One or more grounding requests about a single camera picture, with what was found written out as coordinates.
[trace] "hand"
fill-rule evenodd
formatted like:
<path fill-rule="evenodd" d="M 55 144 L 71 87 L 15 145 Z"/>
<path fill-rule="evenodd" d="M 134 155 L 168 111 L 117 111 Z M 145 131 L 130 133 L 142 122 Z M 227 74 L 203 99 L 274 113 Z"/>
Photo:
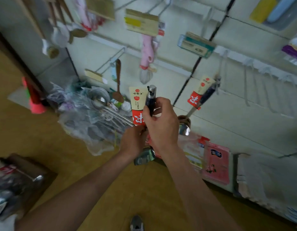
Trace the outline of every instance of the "hand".
<path fill-rule="evenodd" d="M 151 117 L 147 106 L 142 116 L 155 147 L 162 154 L 164 148 L 177 146 L 179 122 L 169 99 L 158 97 L 155 108 L 153 115 L 161 113 L 160 117 Z"/>
<path fill-rule="evenodd" d="M 144 132 L 144 126 L 128 128 L 121 139 L 120 153 L 135 159 L 142 152 L 148 131 Z"/>

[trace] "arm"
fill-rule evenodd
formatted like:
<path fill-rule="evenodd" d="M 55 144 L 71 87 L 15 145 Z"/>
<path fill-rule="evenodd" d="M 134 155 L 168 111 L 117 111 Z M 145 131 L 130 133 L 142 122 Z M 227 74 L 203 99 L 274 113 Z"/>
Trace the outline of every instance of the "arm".
<path fill-rule="evenodd" d="M 143 149 L 143 126 L 126 130 L 120 151 L 107 163 L 27 214 L 16 231 L 76 231 L 121 171 Z"/>
<path fill-rule="evenodd" d="M 150 137 L 167 165 L 194 230 L 241 230 L 210 192 L 177 145 L 179 122 L 168 99 L 158 97 L 152 119 L 145 107 L 143 119 Z"/>

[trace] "person's right hand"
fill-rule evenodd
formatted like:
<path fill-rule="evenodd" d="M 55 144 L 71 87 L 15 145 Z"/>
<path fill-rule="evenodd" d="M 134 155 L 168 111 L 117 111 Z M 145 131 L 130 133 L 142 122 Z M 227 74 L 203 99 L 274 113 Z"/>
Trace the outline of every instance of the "person's right hand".
<path fill-rule="evenodd" d="M 155 147 L 161 153 L 164 148 L 177 145 L 179 121 L 169 99 L 157 97 L 155 108 L 153 115 L 161 113 L 160 117 L 152 118 L 147 106 L 142 116 Z"/>

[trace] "white chinese character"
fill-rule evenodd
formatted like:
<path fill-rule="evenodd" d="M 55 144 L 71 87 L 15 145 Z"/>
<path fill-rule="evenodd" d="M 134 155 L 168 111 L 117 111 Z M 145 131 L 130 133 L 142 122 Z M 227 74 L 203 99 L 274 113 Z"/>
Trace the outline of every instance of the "white chinese character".
<path fill-rule="evenodd" d="M 135 118 L 137 119 L 136 122 L 142 123 L 142 113 L 140 113 L 140 116 L 135 116 Z"/>
<path fill-rule="evenodd" d="M 191 96 L 190 102 L 193 103 L 193 104 L 197 104 L 196 101 L 197 101 L 198 99 L 199 99 L 198 96 L 196 96 L 196 97 Z"/>

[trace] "tiled floor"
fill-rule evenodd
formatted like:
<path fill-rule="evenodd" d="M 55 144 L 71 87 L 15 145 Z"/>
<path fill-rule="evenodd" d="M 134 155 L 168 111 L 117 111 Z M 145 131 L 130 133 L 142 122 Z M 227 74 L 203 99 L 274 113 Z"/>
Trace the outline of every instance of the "tiled floor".
<path fill-rule="evenodd" d="M 53 112 L 32 115 L 28 109 L 7 100 L 20 85 L 20 72 L 0 53 L 0 156 L 12 152 L 31 156 L 58 173 L 39 205 L 105 163 L 114 152 L 91 156 L 81 140 L 65 134 Z M 280 218 L 264 214 L 231 195 L 213 193 L 244 230 L 294 230 Z M 148 231 L 191 230 L 167 168 L 150 162 L 144 166 L 129 165 L 79 231 L 127 231 L 135 214 L 142 216 Z"/>

